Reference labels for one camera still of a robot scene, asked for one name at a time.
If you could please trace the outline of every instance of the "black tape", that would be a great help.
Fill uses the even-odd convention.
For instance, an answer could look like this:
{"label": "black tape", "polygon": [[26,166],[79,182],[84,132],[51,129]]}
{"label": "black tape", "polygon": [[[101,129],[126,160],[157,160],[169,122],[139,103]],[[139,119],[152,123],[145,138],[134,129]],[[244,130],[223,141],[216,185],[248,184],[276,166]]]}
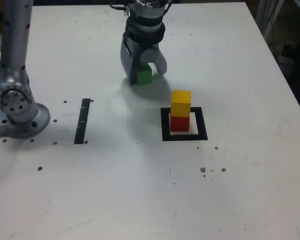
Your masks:
{"label": "black tape", "polygon": [[90,107],[90,98],[83,98],[81,102],[78,124],[76,126],[74,144],[84,144],[89,107]]}

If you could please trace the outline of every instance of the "white table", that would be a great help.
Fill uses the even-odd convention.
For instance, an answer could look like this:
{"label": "white table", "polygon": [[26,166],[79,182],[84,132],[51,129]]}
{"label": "white table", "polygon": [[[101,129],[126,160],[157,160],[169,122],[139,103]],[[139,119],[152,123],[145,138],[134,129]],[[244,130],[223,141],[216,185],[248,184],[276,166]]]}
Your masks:
{"label": "white table", "polygon": [[[51,122],[34,142],[0,138],[0,240],[300,240],[300,107],[247,6],[173,5],[166,81],[132,88],[125,22],[108,6],[33,8],[26,67]],[[162,142],[178,89],[207,141]],[[74,145],[83,98],[88,144]]]}

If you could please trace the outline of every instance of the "metal robot arm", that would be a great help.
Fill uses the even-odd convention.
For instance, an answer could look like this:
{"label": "metal robot arm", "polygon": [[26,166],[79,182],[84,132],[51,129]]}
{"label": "metal robot arm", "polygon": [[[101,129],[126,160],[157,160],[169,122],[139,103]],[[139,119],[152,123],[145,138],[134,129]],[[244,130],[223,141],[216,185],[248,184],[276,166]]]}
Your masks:
{"label": "metal robot arm", "polygon": [[167,61],[159,49],[159,42],[166,30],[162,20],[171,4],[169,0],[135,0],[126,6],[130,16],[122,36],[120,56],[132,85],[137,83],[138,69],[144,64],[153,63],[161,75],[167,72]]}
{"label": "metal robot arm", "polygon": [[24,138],[40,133],[49,110],[36,103],[29,86],[26,55],[33,0],[5,0],[0,59],[0,136]]}

